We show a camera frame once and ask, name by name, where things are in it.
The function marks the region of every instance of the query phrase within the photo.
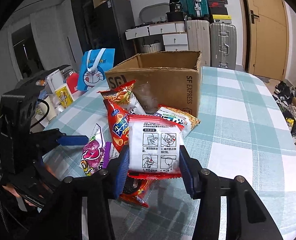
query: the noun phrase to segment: blue gripper pad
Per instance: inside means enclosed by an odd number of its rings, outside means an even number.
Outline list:
[[[62,146],[83,145],[85,146],[89,138],[85,135],[66,135],[57,139],[57,143]]]
[[[187,194],[189,194],[192,199],[200,198],[201,182],[198,171],[200,171],[202,167],[198,160],[190,158],[183,145],[180,146],[179,150],[179,168]]]
[[[124,189],[127,173],[129,170],[128,145],[123,146],[118,158],[110,160],[107,169],[114,177],[112,195],[113,199],[117,199]]]

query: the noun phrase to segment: light blue tablecloth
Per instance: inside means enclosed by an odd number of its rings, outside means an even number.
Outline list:
[[[77,99],[46,129],[90,136],[98,123],[111,141],[99,90]],[[264,83],[255,76],[203,67],[201,123],[185,138],[192,158],[218,176],[243,175],[257,192],[284,239],[296,236],[296,150],[288,126]],[[81,147],[57,147],[45,156],[56,176],[84,176]],[[199,200],[190,199],[182,179],[157,181],[146,196],[149,208],[111,201],[116,239],[190,239]],[[226,199],[222,198],[220,239],[225,239]]]

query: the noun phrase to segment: instruction diagram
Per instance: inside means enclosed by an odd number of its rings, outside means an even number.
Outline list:
[[[176,134],[175,133],[162,133],[161,134],[161,146],[162,147],[175,147],[176,146]]]
[[[160,156],[160,168],[170,169],[172,164],[176,162],[176,155],[161,155]]]
[[[156,147],[158,147],[158,133],[144,132],[143,146],[156,146]]]
[[[157,169],[158,155],[143,154],[143,168]]]

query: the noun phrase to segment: white drawer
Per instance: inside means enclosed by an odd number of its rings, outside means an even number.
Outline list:
[[[149,26],[150,35],[175,33],[175,32],[176,32],[176,25],[174,23]]]
[[[164,45],[188,45],[186,33],[181,34],[167,34],[162,36]]]
[[[135,28],[125,32],[127,40],[148,36],[148,26]]]
[[[182,51],[188,50],[188,45],[165,45],[166,51]]]

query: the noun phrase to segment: doraemon gift bag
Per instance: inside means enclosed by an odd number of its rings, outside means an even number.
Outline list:
[[[105,71],[112,69],[115,49],[95,49],[82,58],[77,89],[87,91],[104,80]]]

